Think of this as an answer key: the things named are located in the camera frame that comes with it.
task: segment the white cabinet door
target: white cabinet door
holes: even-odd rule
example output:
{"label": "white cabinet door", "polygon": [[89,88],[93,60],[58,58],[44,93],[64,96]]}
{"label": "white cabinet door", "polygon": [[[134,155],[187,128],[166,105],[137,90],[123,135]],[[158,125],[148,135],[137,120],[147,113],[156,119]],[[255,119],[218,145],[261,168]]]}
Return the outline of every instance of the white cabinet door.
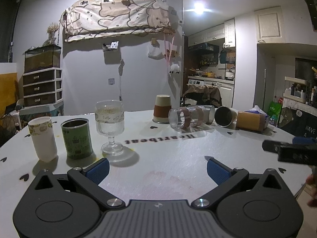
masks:
{"label": "white cabinet door", "polygon": [[224,42],[226,48],[236,46],[235,20],[224,22]]}
{"label": "white cabinet door", "polygon": [[217,86],[220,91],[222,105],[232,107],[233,85],[218,82]]}
{"label": "white cabinet door", "polygon": [[258,43],[285,43],[281,7],[255,11]]}
{"label": "white cabinet door", "polygon": [[206,30],[205,42],[224,38],[224,24]]}
{"label": "white cabinet door", "polygon": [[188,46],[198,45],[204,42],[204,36],[202,33],[193,34],[188,37]]}

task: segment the black tool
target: black tool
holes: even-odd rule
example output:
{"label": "black tool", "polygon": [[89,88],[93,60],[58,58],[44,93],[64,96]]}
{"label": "black tool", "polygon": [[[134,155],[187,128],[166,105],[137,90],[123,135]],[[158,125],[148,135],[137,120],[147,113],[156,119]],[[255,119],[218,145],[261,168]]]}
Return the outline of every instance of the black tool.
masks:
{"label": "black tool", "polygon": [[65,175],[41,171],[13,213],[19,236],[286,238],[296,236],[303,222],[299,205],[274,169],[252,175],[210,158],[207,173],[219,186],[191,206],[187,200],[130,200],[126,206],[97,185],[108,173],[107,159]]}
{"label": "black tool", "polygon": [[297,144],[289,144],[286,142],[264,140],[262,148],[265,151],[277,153],[277,160],[280,162],[315,166],[317,165],[317,145],[311,141],[311,139],[307,139],[307,143],[303,144],[301,139],[300,143],[295,140]]}

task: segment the blue gripper pad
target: blue gripper pad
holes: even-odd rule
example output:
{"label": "blue gripper pad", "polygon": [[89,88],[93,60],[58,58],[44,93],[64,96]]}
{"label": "blue gripper pad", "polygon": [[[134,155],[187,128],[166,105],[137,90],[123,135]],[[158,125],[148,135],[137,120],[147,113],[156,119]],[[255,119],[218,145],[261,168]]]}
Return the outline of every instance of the blue gripper pad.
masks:
{"label": "blue gripper pad", "polygon": [[231,177],[231,173],[217,165],[211,159],[207,162],[207,173],[216,184],[220,185]]}
{"label": "blue gripper pad", "polygon": [[87,170],[85,176],[95,184],[99,184],[109,174],[110,165],[109,161],[106,158],[103,158],[91,165],[89,168],[90,169],[85,169]]}
{"label": "blue gripper pad", "polygon": [[300,145],[310,145],[315,144],[316,139],[314,138],[305,138],[305,137],[294,137],[292,140],[293,144],[300,144]]}

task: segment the green tin can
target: green tin can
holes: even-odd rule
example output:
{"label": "green tin can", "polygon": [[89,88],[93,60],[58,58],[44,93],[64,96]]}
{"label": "green tin can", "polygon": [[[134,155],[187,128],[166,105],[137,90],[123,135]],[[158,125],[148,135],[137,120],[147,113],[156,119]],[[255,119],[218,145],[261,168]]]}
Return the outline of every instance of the green tin can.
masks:
{"label": "green tin can", "polygon": [[76,118],[61,124],[67,156],[71,159],[89,157],[93,152],[89,120]]}

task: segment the kettle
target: kettle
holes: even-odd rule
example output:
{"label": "kettle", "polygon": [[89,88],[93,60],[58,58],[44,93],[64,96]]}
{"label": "kettle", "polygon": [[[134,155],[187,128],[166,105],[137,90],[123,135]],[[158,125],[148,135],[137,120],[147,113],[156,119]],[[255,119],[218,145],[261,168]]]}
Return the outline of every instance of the kettle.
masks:
{"label": "kettle", "polygon": [[233,66],[233,67],[231,67],[231,68],[229,69],[229,71],[225,72],[225,74],[224,74],[225,79],[232,79],[232,80],[233,80],[234,77],[235,77],[235,73],[232,72],[231,70],[235,70],[235,69],[236,69],[236,67]]}

